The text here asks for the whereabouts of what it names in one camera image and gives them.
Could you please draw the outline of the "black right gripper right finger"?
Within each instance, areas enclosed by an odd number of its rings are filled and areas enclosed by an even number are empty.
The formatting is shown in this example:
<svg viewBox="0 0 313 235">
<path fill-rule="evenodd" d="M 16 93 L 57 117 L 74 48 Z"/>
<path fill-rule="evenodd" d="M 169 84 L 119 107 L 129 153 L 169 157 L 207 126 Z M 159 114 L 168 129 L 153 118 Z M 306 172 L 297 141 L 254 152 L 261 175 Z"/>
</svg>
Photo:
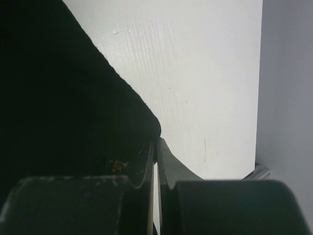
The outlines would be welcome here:
<svg viewBox="0 0 313 235">
<path fill-rule="evenodd" d="M 292 191 L 275 180 L 204 180 L 159 139 L 159 223 L 163 235 L 308 235 Z"/>
</svg>

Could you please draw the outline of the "black flower print t-shirt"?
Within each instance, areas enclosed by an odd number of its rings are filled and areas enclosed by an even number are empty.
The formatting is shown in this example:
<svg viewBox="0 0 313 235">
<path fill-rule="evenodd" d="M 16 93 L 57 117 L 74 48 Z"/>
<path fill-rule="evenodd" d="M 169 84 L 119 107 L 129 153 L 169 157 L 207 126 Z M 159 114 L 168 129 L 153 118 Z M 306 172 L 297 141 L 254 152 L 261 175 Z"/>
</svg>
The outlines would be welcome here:
<svg viewBox="0 0 313 235">
<path fill-rule="evenodd" d="M 104 173 L 160 137 L 141 97 L 61 0 L 0 3 L 0 192 L 28 176 Z"/>
</svg>

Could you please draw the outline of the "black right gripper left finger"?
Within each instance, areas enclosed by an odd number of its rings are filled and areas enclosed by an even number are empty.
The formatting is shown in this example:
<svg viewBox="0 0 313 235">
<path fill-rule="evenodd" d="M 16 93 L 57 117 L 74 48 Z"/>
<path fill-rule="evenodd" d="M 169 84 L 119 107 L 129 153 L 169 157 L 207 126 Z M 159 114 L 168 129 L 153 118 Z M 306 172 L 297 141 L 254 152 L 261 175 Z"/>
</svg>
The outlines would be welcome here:
<svg viewBox="0 0 313 235">
<path fill-rule="evenodd" d="M 0 213 L 3 235 L 152 235 L 154 144 L 134 163 L 111 161 L 119 175 L 28 177 Z"/>
</svg>

